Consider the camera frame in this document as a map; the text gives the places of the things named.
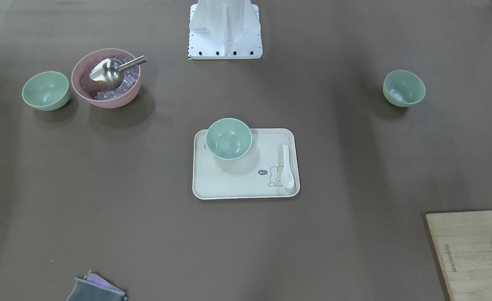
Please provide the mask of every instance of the mint green bowl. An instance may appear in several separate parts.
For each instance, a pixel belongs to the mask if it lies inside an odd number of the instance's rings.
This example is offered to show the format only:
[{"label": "mint green bowl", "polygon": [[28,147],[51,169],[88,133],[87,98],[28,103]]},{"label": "mint green bowl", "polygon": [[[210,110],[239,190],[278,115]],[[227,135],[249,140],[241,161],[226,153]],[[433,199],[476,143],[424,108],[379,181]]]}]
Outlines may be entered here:
[{"label": "mint green bowl", "polygon": [[218,158],[235,160],[244,156],[251,147],[250,128],[235,118],[214,122],[207,132],[207,147]]},{"label": "mint green bowl", "polygon": [[46,71],[27,81],[21,97],[25,103],[42,111],[53,111],[66,105],[70,99],[70,84],[64,74]]},{"label": "mint green bowl", "polygon": [[397,107],[410,107],[422,101],[425,94],[422,80],[409,71],[395,70],[383,82],[383,95]]}]

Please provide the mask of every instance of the cloth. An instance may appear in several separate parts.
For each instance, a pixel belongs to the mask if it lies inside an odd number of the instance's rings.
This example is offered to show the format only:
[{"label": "cloth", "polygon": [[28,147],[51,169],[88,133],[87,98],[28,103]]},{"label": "cloth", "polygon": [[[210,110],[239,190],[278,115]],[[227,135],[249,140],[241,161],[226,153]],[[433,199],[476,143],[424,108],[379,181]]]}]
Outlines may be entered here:
[{"label": "cloth", "polygon": [[75,280],[76,286],[66,301],[127,301],[122,290],[97,274],[88,272],[83,279]]}]

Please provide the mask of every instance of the ceramic spoon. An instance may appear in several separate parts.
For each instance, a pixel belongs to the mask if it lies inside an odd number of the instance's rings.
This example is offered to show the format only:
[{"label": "ceramic spoon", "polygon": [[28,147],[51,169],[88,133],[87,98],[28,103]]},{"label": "ceramic spoon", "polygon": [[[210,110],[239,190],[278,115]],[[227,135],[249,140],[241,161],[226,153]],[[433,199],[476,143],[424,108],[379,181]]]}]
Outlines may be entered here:
[{"label": "ceramic spoon", "polygon": [[283,182],[283,186],[286,189],[291,189],[294,187],[294,176],[292,175],[292,171],[290,170],[290,160],[289,160],[289,145],[283,145],[283,176],[281,181]]}]

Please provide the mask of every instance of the wooden cutting board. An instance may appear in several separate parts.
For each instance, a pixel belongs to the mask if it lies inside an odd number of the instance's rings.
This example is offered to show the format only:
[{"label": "wooden cutting board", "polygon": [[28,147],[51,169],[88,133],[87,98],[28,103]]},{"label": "wooden cutting board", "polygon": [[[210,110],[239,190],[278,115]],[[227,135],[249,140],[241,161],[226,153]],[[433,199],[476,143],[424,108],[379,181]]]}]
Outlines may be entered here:
[{"label": "wooden cutting board", "polygon": [[452,301],[492,301],[492,211],[426,215]]}]

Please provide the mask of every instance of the white tray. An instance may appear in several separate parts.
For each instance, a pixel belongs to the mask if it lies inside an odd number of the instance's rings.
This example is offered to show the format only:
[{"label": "white tray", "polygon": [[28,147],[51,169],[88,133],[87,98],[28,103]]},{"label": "white tray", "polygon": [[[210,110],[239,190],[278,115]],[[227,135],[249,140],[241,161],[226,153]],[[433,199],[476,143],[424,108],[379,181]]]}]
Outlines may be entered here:
[{"label": "white tray", "polygon": [[[201,200],[290,198],[300,190],[294,135],[286,128],[252,128],[250,151],[238,160],[216,158],[206,144],[208,130],[194,137],[192,191]],[[289,145],[294,187],[281,183],[283,144]]]}]

